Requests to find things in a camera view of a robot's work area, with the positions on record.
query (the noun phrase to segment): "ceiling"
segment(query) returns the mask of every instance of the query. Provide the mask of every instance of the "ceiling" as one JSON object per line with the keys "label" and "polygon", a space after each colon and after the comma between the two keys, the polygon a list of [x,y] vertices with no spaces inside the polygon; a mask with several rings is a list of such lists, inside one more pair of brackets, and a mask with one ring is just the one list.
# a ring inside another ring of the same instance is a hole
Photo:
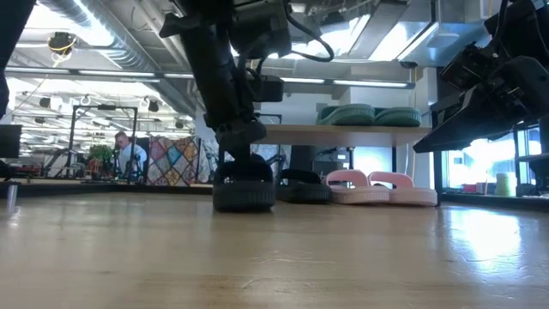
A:
{"label": "ceiling", "polygon": [[[47,0],[55,3],[63,0]],[[90,0],[79,0],[90,3]],[[493,8],[482,7],[488,0],[443,0],[441,9],[432,0],[301,0],[292,1],[293,16],[310,27],[318,27],[319,22],[329,12],[340,11],[349,21],[349,29],[323,36],[340,55],[329,64],[315,63],[296,57],[270,58],[263,66],[263,74],[325,79],[376,80],[387,82],[412,82],[410,70],[403,69],[396,58],[401,56],[407,47],[423,36],[421,44],[408,51],[402,61],[412,61],[421,66],[441,66],[449,62],[455,54],[472,40],[485,38],[481,20],[486,15],[496,12],[498,0],[492,3]],[[111,25],[122,29],[126,42],[135,43],[156,70],[189,72],[185,62],[183,47],[177,38],[160,39],[157,31],[166,13],[177,9],[168,0],[102,0],[98,1],[104,8],[103,13]],[[438,25],[435,31],[425,35],[433,24]],[[72,20],[54,13],[44,5],[36,6],[27,29],[21,36],[9,65],[51,67],[57,60],[47,48],[46,42],[53,33],[63,31],[78,33],[78,25]],[[459,36],[451,45],[433,49],[427,43],[442,32],[456,33]],[[294,49],[304,48],[310,52],[321,52],[315,49],[315,42],[306,44],[307,39],[297,28],[291,26]],[[93,39],[79,39],[71,57],[58,64],[58,68],[89,69],[89,70],[120,70],[120,64],[113,61],[109,55],[110,46],[91,45]],[[171,130],[176,119],[194,118],[193,111],[203,109],[199,93],[193,81],[169,81],[169,87],[177,91],[176,95],[166,94],[160,88],[158,81],[120,80],[101,82],[97,79],[82,80],[81,78],[48,79],[32,76],[14,76],[10,86],[16,89],[17,105],[15,119],[26,126],[37,125],[33,116],[52,113],[67,117],[71,112],[70,105],[80,102],[83,98],[91,99],[93,103],[106,103],[117,106],[134,106],[139,108],[140,118],[154,118],[148,111],[150,100],[160,103],[159,115],[163,123],[151,123],[150,120],[139,123],[139,130]],[[288,84],[287,93],[301,94],[332,94],[335,100],[345,92],[344,86]],[[55,97],[61,102],[59,110],[46,110],[39,107],[40,97]],[[182,102],[191,106],[181,112]],[[123,111],[93,112],[98,118],[124,118]],[[47,118],[46,123],[67,128],[65,121]],[[97,127],[92,119],[82,118],[82,128]],[[129,122],[112,121],[117,130],[120,125],[128,127]]]}

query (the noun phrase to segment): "pink slipper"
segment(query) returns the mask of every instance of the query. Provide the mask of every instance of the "pink slipper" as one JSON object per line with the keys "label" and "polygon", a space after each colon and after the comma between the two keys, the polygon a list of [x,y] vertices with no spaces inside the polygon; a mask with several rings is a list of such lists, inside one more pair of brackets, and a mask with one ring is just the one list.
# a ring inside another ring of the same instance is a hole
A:
{"label": "pink slipper", "polygon": [[380,181],[396,185],[396,189],[390,190],[390,203],[408,204],[419,206],[437,206],[437,192],[432,189],[414,188],[413,180],[400,173],[374,172],[368,180]]}
{"label": "pink slipper", "polygon": [[[351,182],[353,189],[342,185],[330,185],[335,181]],[[363,204],[363,203],[387,203],[389,201],[389,189],[383,186],[371,186],[370,181],[357,170],[335,171],[323,180],[332,189],[332,201],[342,204]]]}

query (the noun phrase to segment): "green plant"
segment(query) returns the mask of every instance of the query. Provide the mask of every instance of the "green plant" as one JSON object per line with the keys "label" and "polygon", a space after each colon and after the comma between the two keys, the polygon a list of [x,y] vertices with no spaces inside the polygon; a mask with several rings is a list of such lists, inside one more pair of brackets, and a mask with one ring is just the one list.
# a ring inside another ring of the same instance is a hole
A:
{"label": "green plant", "polygon": [[103,162],[108,162],[112,156],[112,148],[106,145],[93,145],[89,149],[89,157]]}

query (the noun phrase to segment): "colorful quilt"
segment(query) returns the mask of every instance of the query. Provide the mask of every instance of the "colorful quilt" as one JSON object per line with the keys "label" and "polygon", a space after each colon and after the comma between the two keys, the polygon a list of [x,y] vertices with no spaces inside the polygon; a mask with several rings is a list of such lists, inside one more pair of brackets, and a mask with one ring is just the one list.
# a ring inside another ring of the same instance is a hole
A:
{"label": "colorful quilt", "polygon": [[147,184],[158,186],[189,186],[196,182],[198,137],[177,141],[152,137]]}

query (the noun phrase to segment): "person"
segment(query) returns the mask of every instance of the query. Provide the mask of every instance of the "person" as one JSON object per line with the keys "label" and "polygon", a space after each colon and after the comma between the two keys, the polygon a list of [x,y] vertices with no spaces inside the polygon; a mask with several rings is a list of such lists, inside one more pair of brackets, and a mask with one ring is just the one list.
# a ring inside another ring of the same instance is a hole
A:
{"label": "person", "polygon": [[[118,163],[120,164],[120,170],[122,174],[126,174],[126,165],[130,162],[131,159],[131,144],[130,138],[126,135],[125,132],[120,131],[117,135],[114,136],[117,141],[117,146],[120,149],[120,154],[118,155]],[[135,144],[134,146],[134,158],[139,156],[139,162],[134,160],[134,171],[137,171],[137,163],[141,170],[145,167],[147,162],[147,152],[141,146]]]}

